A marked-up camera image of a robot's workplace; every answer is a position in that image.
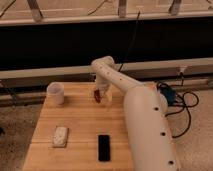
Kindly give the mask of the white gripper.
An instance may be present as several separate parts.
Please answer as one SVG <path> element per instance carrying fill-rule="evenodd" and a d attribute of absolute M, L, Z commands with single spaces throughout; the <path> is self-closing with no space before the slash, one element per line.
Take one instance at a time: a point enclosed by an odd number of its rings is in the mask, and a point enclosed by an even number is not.
<path fill-rule="evenodd" d="M 112 100 L 112 92 L 109 90 L 110 83 L 104 79 L 96 80 L 96 89 L 100 91 L 101 100 L 106 98 L 108 101 Z"/>

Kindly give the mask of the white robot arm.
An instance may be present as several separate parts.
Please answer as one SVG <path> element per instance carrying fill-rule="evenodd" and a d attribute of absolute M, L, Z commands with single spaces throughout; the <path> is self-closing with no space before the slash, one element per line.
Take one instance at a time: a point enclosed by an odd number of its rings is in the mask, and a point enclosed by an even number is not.
<path fill-rule="evenodd" d="M 137 81 L 114 68 L 111 56 L 92 61 L 97 90 L 114 85 L 124 93 L 124 117 L 134 171 L 180 171 L 165 114 L 166 98 L 155 85 Z"/>

